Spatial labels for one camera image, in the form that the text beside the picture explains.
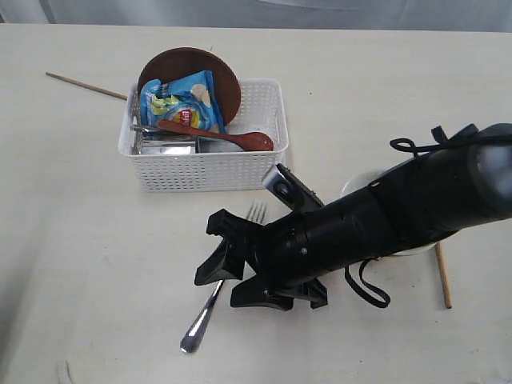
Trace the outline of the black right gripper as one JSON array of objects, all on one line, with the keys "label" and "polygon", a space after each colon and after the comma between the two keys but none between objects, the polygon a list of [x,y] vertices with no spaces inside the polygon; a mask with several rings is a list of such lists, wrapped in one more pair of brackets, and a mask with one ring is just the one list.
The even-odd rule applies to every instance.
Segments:
[{"label": "black right gripper", "polygon": [[228,210],[213,213],[206,232],[222,237],[195,273],[194,284],[238,280],[232,308],[293,309],[294,301],[326,306],[327,288],[320,277],[344,270],[347,282],[362,298],[383,307],[350,275],[350,266],[377,258],[384,251],[384,210],[375,198],[340,198],[318,210],[291,212],[258,224]]}]

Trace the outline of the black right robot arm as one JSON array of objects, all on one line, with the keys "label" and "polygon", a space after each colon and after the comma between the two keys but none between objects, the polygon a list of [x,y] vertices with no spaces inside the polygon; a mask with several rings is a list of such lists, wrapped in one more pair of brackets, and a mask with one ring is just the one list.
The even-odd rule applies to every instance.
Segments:
[{"label": "black right robot arm", "polygon": [[297,299],[319,308],[328,303],[325,274],[510,218],[510,124],[468,125],[452,137],[435,127],[432,136],[431,146],[393,140],[407,161],[327,204],[284,165],[272,166],[263,185],[290,212],[265,225],[227,210],[212,214],[206,232],[222,242],[197,268],[195,284],[237,280],[234,308],[288,311]]}]

